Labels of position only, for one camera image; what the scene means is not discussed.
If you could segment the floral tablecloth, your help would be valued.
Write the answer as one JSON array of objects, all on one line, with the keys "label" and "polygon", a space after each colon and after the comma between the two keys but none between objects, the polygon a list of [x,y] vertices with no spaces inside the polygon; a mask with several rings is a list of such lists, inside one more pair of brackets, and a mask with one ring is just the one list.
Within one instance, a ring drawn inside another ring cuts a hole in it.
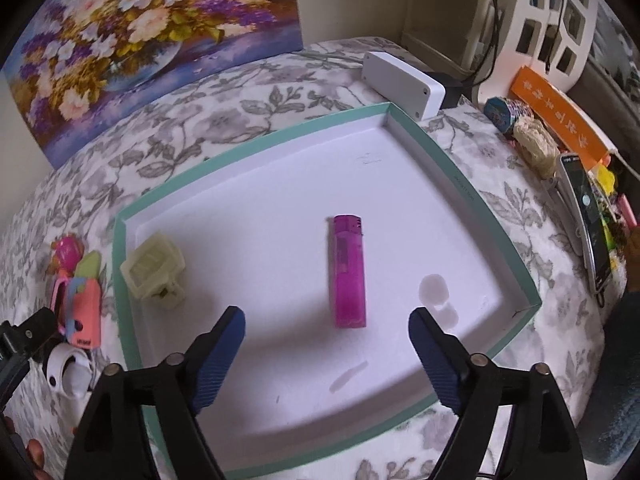
[{"label": "floral tablecloth", "polygon": [[[312,44],[208,76],[145,105],[85,146],[1,228],[1,322],[22,322],[46,305],[44,270],[50,243],[79,234],[103,258],[100,279],[103,347],[99,370],[122,362],[116,326],[111,248],[116,214],[171,176],[236,144],[307,119],[381,102],[360,81],[363,55],[385,50],[409,63],[409,52],[383,38]],[[498,363],[527,367],[546,361],[574,422],[582,418],[604,347],[597,300],[588,297],[585,271],[544,203],[544,190],[494,125],[469,101],[421,122],[459,165],[514,241],[544,298],[533,321],[498,355]],[[75,426],[70,411],[32,370],[8,405],[24,440],[39,440],[46,471],[63,478]],[[264,479],[426,478],[454,428],[454,415],[430,408],[346,452]]]}]

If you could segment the purple lighter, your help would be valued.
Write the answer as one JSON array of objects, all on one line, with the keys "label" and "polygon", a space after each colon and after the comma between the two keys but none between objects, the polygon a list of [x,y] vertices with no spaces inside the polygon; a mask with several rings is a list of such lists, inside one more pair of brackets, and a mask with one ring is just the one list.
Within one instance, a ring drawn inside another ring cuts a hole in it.
[{"label": "purple lighter", "polygon": [[339,214],[332,220],[331,300],[337,328],[367,326],[361,219]]}]

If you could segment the teal-rimmed white tray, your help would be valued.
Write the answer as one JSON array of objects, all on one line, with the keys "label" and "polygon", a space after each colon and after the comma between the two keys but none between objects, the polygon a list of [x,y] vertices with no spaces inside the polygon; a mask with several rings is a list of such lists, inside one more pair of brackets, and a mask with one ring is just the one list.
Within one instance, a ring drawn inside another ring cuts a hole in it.
[{"label": "teal-rimmed white tray", "polygon": [[[367,326],[337,328],[332,220],[361,219]],[[499,353],[541,305],[510,237],[457,165],[398,107],[382,103],[243,143],[123,209],[120,266],[155,232],[181,250],[186,298],[165,309],[113,278],[131,368],[159,363],[225,308],[246,334],[218,396],[198,415],[231,479],[302,466],[373,439],[436,400],[408,335],[434,310],[472,352]]]}]

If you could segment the flower painting canvas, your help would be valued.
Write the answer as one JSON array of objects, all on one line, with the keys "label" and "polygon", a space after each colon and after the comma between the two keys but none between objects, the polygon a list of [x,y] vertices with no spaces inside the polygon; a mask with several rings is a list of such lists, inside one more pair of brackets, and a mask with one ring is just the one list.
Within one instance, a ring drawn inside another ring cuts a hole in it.
[{"label": "flower painting canvas", "polygon": [[1,69],[53,167],[161,96],[302,46],[296,0],[1,0]]}]

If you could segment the smartphone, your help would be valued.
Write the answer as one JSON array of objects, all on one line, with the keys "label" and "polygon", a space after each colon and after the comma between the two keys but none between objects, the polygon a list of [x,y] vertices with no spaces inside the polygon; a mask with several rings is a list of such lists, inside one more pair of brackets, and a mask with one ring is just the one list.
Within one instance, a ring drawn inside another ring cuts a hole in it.
[{"label": "smartphone", "polygon": [[556,160],[556,186],[570,215],[570,234],[575,234],[587,271],[590,292],[604,292],[611,277],[611,260],[596,196],[582,161],[575,153]]}]

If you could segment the black power adapter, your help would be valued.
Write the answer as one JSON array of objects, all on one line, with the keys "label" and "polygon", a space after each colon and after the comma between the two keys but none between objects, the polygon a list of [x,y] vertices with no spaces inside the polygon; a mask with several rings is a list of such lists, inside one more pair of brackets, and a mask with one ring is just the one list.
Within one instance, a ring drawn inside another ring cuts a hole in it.
[{"label": "black power adapter", "polygon": [[448,108],[457,107],[464,90],[462,82],[446,73],[429,72],[428,76],[444,87],[445,95],[440,108],[442,110],[448,110]]}]

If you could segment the pink bear toy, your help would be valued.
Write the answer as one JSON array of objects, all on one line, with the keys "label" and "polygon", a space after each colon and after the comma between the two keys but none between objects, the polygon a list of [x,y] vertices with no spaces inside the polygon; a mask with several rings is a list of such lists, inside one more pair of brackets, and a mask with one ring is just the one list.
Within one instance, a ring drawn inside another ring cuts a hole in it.
[{"label": "pink bear toy", "polygon": [[49,274],[73,274],[78,263],[84,258],[84,244],[75,234],[63,235],[54,240],[50,247],[52,256],[47,268]]}]

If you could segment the cream hair claw clip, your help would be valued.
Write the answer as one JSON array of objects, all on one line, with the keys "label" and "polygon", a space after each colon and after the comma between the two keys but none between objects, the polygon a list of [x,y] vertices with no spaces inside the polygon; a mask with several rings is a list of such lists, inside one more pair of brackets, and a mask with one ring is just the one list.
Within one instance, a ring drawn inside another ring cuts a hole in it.
[{"label": "cream hair claw clip", "polygon": [[119,270],[137,300],[153,300],[169,310],[186,298],[179,284],[186,260],[178,246],[160,231],[130,252]]}]

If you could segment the beige woven bundle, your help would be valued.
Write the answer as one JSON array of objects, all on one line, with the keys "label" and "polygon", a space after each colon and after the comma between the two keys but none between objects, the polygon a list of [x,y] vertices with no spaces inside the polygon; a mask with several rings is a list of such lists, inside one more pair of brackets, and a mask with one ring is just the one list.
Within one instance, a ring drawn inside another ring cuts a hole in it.
[{"label": "beige woven bundle", "polygon": [[560,150],[544,124],[536,118],[521,116],[514,122],[512,133],[529,166],[541,179],[552,178]]}]

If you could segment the blue patterned tape roll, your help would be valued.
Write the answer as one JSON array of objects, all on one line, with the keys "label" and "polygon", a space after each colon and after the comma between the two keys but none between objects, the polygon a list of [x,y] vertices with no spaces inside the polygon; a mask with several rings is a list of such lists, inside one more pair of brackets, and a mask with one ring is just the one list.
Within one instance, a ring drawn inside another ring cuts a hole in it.
[{"label": "blue patterned tape roll", "polygon": [[518,118],[533,118],[532,109],[519,99],[502,98],[494,96],[488,99],[484,105],[484,115],[494,124],[499,132],[510,136]]}]

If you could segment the white lattice shelf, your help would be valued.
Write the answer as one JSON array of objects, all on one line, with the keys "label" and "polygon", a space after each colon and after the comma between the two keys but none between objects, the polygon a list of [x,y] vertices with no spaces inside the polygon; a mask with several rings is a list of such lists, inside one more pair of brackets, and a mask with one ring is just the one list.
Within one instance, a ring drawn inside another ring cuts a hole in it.
[{"label": "white lattice shelf", "polygon": [[497,57],[491,74],[474,91],[483,104],[507,96],[521,67],[568,91],[585,68],[597,24],[599,0],[498,0]]}]

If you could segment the orange paper sign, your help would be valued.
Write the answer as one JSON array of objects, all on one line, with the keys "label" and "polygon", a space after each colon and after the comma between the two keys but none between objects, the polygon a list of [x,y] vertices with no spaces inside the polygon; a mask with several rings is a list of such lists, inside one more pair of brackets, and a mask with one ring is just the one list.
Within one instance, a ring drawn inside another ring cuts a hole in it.
[{"label": "orange paper sign", "polygon": [[522,66],[514,77],[510,92],[526,103],[547,127],[576,153],[585,170],[597,164],[608,166],[617,151],[604,131],[563,91],[545,76]]}]

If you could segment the white rectangular box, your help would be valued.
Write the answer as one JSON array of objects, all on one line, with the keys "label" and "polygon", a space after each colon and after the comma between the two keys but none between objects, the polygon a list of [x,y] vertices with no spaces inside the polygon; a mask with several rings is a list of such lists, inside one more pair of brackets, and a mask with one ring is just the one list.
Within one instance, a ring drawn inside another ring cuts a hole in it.
[{"label": "white rectangular box", "polygon": [[369,52],[362,62],[362,80],[416,122],[435,117],[446,90],[436,79],[387,52]]}]

